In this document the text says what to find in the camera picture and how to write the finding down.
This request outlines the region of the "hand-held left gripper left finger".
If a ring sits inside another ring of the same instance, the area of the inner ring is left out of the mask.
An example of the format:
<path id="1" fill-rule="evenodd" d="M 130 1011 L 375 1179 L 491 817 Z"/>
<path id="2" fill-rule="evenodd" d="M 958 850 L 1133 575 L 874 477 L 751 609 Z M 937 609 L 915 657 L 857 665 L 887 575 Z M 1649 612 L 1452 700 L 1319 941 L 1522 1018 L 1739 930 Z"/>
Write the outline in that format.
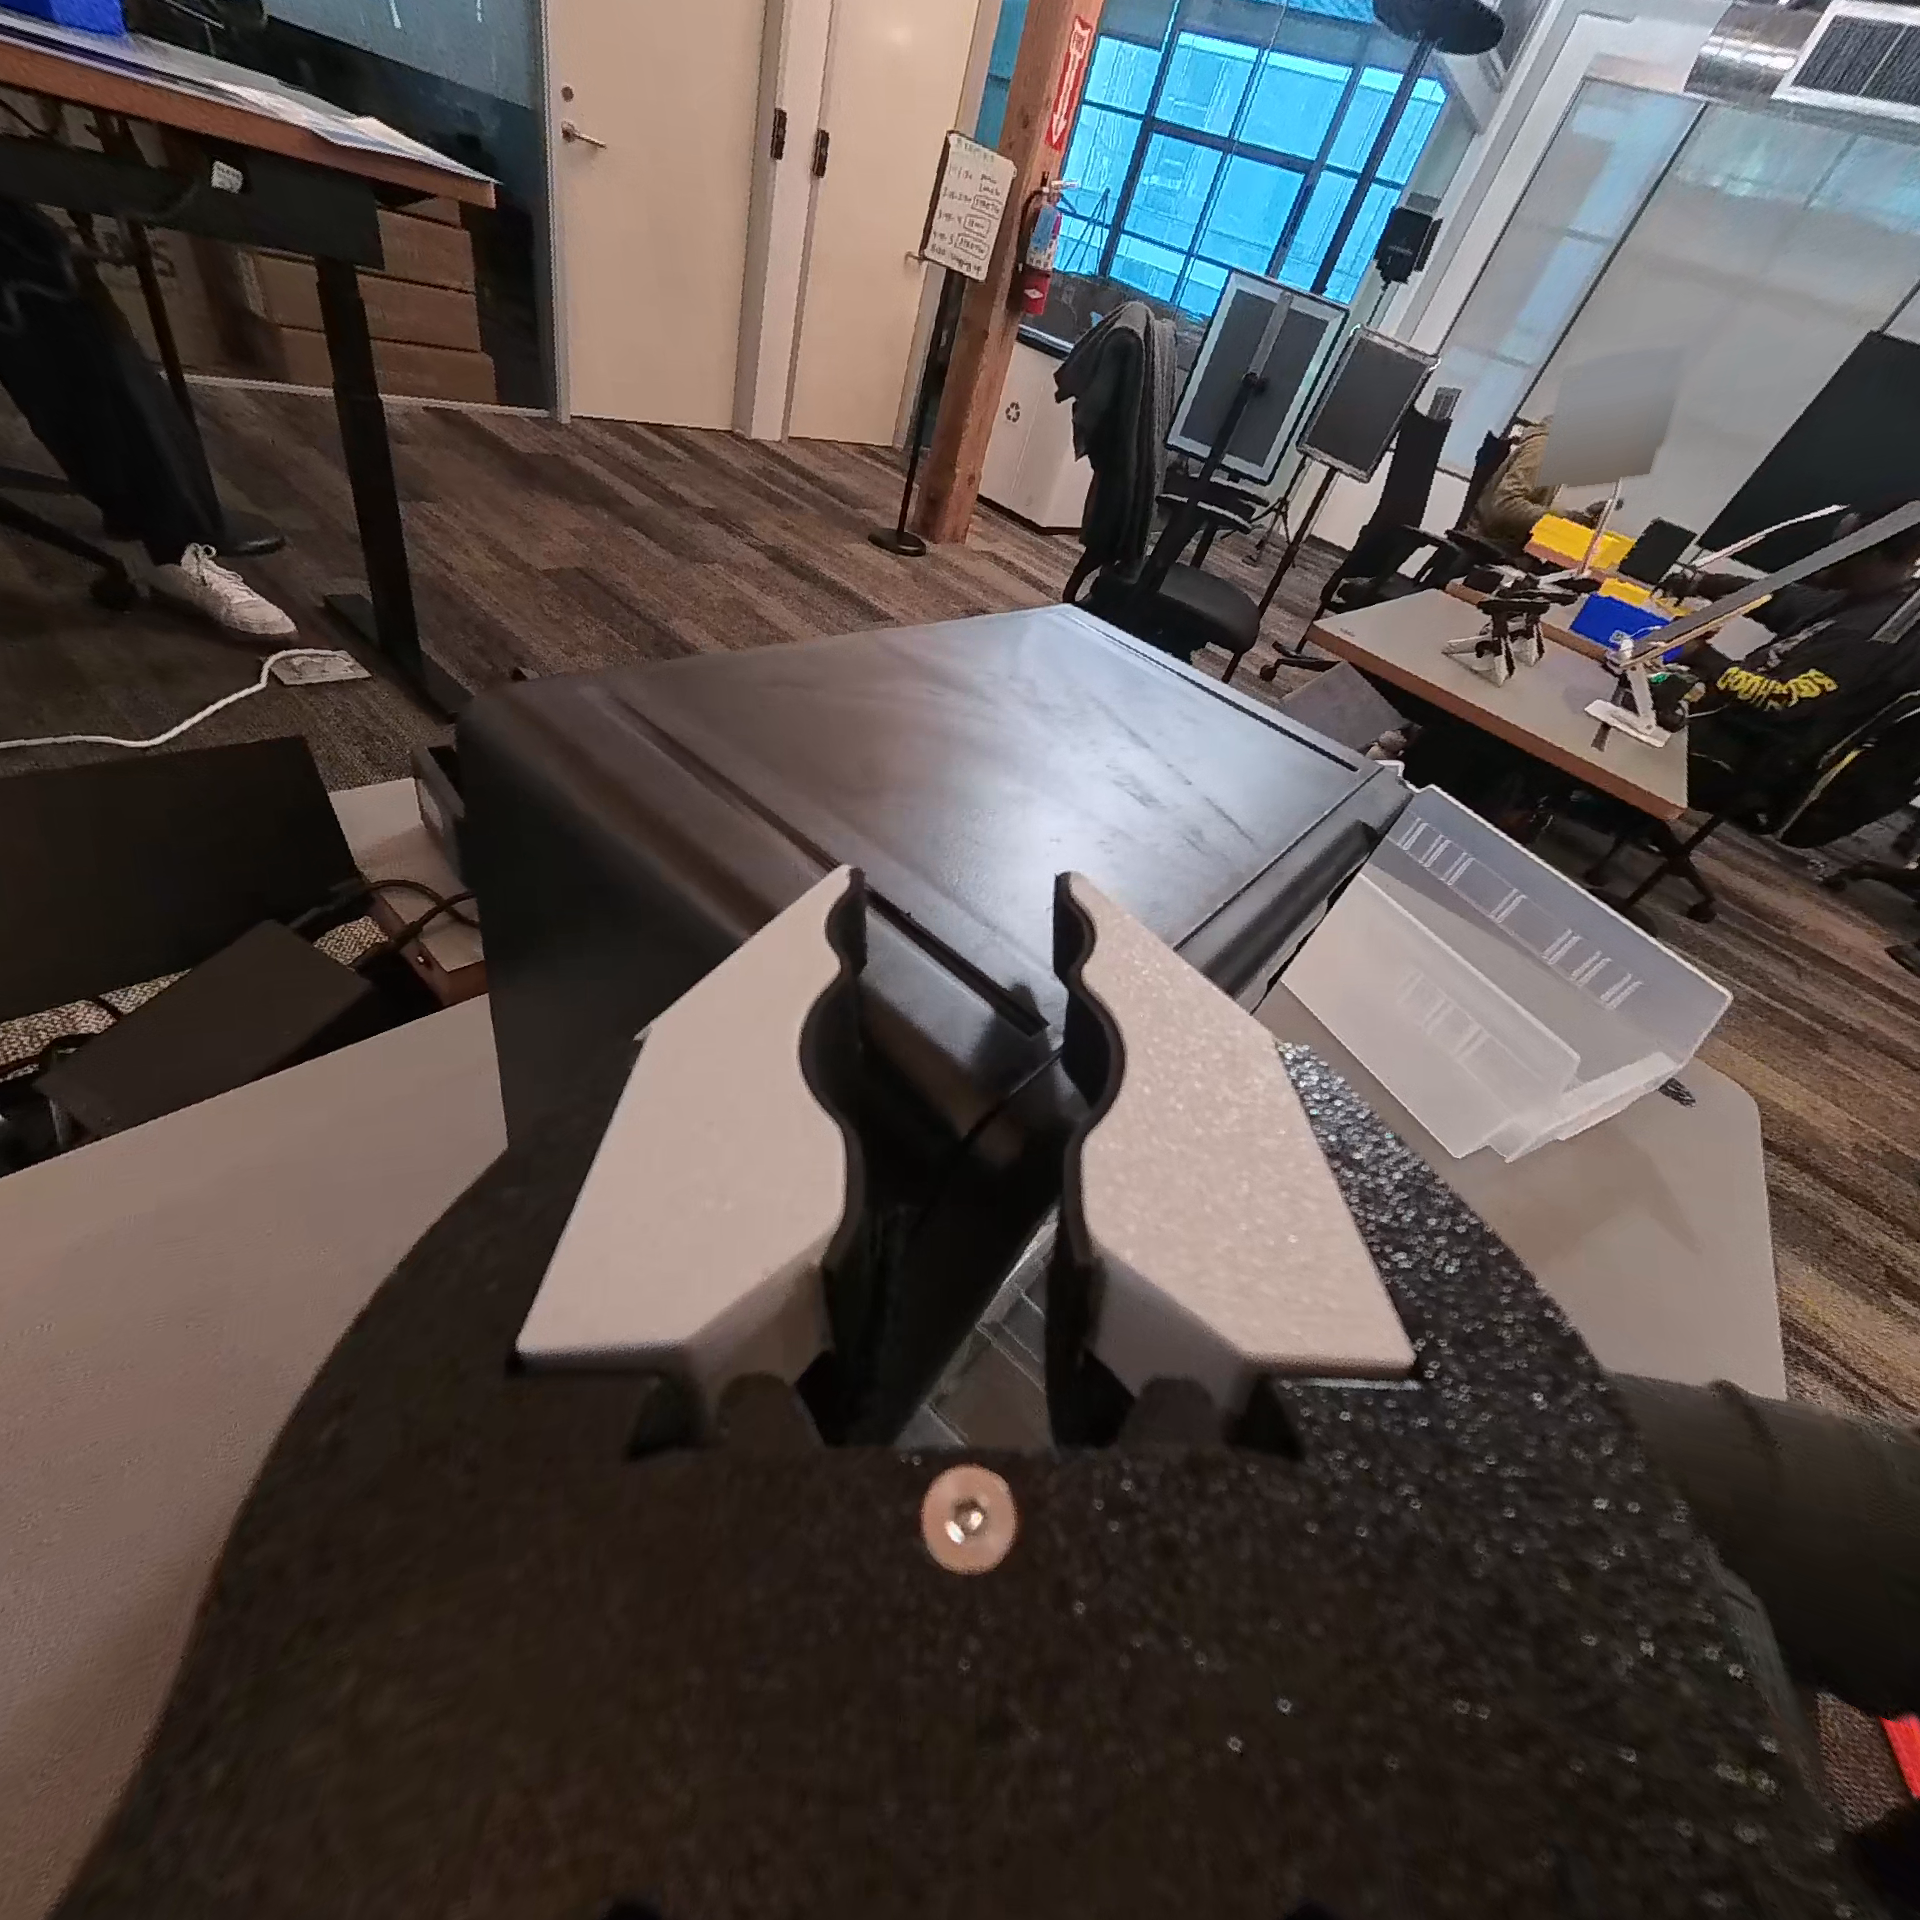
<path id="1" fill-rule="evenodd" d="M 515 1357 L 719 1401 L 849 1344 L 867 881 L 838 866 L 639 1036 Z"/>

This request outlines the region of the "large black board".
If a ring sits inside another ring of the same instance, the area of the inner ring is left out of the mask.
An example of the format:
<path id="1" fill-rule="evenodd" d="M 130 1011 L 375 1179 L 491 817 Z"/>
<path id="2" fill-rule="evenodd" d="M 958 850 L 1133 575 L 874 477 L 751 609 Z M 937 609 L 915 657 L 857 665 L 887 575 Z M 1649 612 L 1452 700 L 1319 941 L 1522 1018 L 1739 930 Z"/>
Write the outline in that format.
<path id="1" fill-rule="evenodd" d="M 1705 553 L 1763 530 L 1733 555 L 1759 575 L 1801 560 L 1863 522 L 1917 499 L 1917 343 L 1861 340 L 1701 538 Z"/>

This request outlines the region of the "dark grey jacket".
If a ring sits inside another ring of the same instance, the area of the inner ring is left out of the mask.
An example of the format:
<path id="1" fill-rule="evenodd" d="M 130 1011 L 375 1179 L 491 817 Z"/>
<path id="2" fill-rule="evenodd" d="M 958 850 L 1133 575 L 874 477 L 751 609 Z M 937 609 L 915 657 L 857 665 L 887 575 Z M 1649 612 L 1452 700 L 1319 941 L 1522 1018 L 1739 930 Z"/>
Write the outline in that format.
<path id="1" fill-rule="evenodd" d="M 1175 330 L 1149 301 L 1122 301 L 1068 351 L 1054 378 L 1055 400 L 1071 411 L 1071 450 L 1092 473 L 1068 603 L 1097 575 L 1129 581 L 1145 560 L 1167 459 Z"/>

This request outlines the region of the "clear plastic drawer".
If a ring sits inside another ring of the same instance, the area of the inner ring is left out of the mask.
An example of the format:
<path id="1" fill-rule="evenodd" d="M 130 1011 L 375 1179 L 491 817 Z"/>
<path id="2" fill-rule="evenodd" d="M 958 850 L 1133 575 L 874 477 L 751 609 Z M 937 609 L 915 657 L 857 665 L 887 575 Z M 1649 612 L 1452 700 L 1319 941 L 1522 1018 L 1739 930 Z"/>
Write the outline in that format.
<path id="1" fill-rule="evenodd" d="M 1453 1160 L 1517 1162 L 1694 1064 L 1731 993 L 1436 786 L 1281 976 Z"/>
<path id="2" fill-rule="evenodd" d="M 1055 1215 L 1035 1227 L 924 1404 L 927 1448 L 1043 1452 L 1051 1443 L 1047 1283 Z"/>

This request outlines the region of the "yellow bin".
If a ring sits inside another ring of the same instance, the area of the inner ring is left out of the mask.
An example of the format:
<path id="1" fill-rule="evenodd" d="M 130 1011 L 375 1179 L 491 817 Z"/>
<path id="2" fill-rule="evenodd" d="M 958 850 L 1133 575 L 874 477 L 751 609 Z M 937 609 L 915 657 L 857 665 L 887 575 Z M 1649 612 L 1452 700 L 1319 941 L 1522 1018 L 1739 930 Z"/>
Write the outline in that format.
<path id="1" fill-rule="evenodd" d="M 1550 572 L 1614 578 L 1634 545 L 1634 535 L 1550 512 L 1533 522 L 1522 555 L 1542 562 Z"/>

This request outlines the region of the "white air vent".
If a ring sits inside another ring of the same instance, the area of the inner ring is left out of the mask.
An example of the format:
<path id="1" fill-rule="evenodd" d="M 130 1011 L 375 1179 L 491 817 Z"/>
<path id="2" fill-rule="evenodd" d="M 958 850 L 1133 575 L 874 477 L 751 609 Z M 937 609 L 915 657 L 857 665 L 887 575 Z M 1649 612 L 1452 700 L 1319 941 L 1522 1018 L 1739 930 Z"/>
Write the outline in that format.
<path id="1" fill-rule="evenodd" d="M 1917 7 L 1833 2 L 1820 11 L 1775 101 L 1917 119 Z"/>

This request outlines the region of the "black flat panel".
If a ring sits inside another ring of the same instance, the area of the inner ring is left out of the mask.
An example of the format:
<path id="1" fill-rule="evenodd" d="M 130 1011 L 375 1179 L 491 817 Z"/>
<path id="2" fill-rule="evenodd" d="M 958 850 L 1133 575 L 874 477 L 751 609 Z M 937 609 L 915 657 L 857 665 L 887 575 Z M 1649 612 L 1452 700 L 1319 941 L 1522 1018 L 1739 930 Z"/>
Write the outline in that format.
<path id="1" fill-rule="evenodd" d="M 193 969 L 358 885 L 297 736 L 3 779 L 3 1020 Z"/>

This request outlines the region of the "wooden standing desk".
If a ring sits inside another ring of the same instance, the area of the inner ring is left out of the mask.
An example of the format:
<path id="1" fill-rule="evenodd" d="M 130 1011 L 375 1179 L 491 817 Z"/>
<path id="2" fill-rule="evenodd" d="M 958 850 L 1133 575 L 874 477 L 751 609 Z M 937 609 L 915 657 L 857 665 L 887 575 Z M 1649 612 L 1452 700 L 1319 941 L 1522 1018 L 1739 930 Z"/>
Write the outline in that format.
<path id="1" fill-rule="evenodd" d="M 4 7 L 4 101 L 81 111 L 93 146 L 4 135 L 4 201 L 239 249 L 306 256 L 367 587 L 326 616 L 351 659 L 450 723 L 468 690 L 420 645 L 394 445 L 362 275 L 382 272 L 379 212 L 417 201 L 491 209 L 490 176 L 383 124 L 212 56 Z"/>

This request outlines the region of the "black drawer cabinet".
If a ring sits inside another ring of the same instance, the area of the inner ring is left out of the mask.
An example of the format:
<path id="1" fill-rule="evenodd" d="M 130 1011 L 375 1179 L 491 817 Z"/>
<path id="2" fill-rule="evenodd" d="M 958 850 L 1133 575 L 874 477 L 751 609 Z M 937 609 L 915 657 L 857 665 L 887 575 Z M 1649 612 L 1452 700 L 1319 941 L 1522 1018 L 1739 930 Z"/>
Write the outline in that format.
<path id="1" fill-rule="evenodd" d="M 458 728 L 510 1139 L 611 1099 L 683 991 L 868 883 L 865 1324 L 831 1439 L 895 1436 L 1055 1210 L 1059 874 L 1257 1004 L 1407 803 L 1379 761 L 1071 609 L 499 689 Z"/>

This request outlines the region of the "small black tripod device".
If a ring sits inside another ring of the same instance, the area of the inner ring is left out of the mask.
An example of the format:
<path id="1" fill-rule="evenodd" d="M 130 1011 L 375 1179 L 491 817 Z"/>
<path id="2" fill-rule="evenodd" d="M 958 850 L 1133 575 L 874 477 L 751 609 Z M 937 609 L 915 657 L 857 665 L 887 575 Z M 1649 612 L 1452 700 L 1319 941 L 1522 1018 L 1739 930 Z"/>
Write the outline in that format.
<path id="1" fill-rule="evenodd" d="M 1500 578 L 1490 591 L 1446 585 L 1446 597 L 1477 610 L 1478 626 L 1465 639 L 1445 641 L 1442 659 L 1501 689 L 1525 668 L 1541 665 L 1553 647 L 1587 657 L 1590 645 L 1569 626 L 1569 609 L 1583 585 L 1582 576 L 1561 575 Z"/>

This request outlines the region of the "white door with hinges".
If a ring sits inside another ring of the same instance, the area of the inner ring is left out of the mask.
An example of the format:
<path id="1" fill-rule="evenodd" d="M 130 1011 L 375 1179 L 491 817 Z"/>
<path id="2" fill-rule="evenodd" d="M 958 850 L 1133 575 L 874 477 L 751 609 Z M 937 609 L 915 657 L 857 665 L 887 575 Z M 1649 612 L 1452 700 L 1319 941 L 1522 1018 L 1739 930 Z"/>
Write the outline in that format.
<path id="1" fill-rule="evenodd" d="M 922 234 L 973 105 L 979 2 L 795 4 L 786 108 L 802 227 L 781 435 L 891 448 L 922 370 Z"/>

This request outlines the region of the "wooden pillar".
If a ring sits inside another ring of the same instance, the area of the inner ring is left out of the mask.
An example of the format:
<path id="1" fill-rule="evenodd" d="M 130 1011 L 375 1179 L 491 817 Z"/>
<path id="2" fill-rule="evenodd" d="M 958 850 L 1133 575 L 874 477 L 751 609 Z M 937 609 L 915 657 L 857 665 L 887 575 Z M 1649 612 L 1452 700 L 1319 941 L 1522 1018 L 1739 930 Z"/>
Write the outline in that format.
<path id="1" fill-rule="evenodd" d="M 1050 93 L 1059 75 L 1071 15 L 1099 21 L 1099 2 L 1028 2 L 1014 71 L 998 127 L 998 155 L 1014 165 L 987 279 L 971 285 L 958 323 L 945 400 L 924 461 L 913 528 L 926 545 L 969 538 L 991 423 L 1018 343 L 1018 314 L 1009 297 L 1014 276 L 1018 227 L 1023 196 L 1065 172 L 1065 159 L 1045 145 Z"/>

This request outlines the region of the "large framed panel on tripod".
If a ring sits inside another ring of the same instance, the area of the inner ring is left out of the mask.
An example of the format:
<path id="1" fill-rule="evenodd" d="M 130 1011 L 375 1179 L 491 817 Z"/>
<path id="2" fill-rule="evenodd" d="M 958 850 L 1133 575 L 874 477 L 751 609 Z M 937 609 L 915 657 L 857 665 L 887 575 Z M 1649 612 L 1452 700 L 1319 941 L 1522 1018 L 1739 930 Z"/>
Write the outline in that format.
<path id="1" fill-rule="evenodd" d="M 1188 546 L 1257 524 L 1347 323 L 1349 312 L 1321 295 L 1228 272 L 1163 437 L 1167 519 L 1145 564 L 1149 585 Z"/>

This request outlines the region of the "small framed panel on tripod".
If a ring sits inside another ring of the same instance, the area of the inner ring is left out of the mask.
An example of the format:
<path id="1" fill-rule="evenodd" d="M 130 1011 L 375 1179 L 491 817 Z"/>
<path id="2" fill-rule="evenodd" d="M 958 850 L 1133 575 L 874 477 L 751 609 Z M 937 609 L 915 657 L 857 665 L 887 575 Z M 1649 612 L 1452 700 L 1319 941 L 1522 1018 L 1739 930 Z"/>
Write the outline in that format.
<path id="1" fill-rule="evenodd" d="M 1332 482 L 1342 476 L 1356 482 L 1374 477 L 1438 360 L 1438 353 L 1425 353 L 1371 327 L 1354 330 L 1335 353 L 1332 370 L 1319 383 L 1293 437 L 1302 469 L 1315 467 L 1321 476 L 1255 603 L 1257 626 L 1301 557 Z"/>

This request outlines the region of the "grey work table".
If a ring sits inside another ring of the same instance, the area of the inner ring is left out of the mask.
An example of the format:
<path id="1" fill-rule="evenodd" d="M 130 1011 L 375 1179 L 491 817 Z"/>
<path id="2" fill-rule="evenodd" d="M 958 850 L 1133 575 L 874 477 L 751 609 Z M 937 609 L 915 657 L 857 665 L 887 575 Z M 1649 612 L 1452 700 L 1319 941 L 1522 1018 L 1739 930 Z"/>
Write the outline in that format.
<path id="1" fill-rule="evenodd" d="M 1563 783 L 1628 807 L 1644 818 L 1644 827 L 1633 827 L 1626 841 L 1645 843 L 1659 865 L 1620 901 L 1620 911 L 1638 908 L 1671 877 L 1694 893 L 1686 916 L 1713 924 L 1719 901 L 1694 863 L 1709 827 L 1689 840 L 1676 829 L 1689 817 L 1685 738 L 1619 709 L 1614 668 L 1556 641 L 1545 641 L 1542 659 L 1517 665 L 1503 682 L 1473 669 L 1486 626 L 1473 600 L 1419 591 L 1369 609 L 1324 612 L 1305 641 L 1461 728 L 1553 769 Z"/>

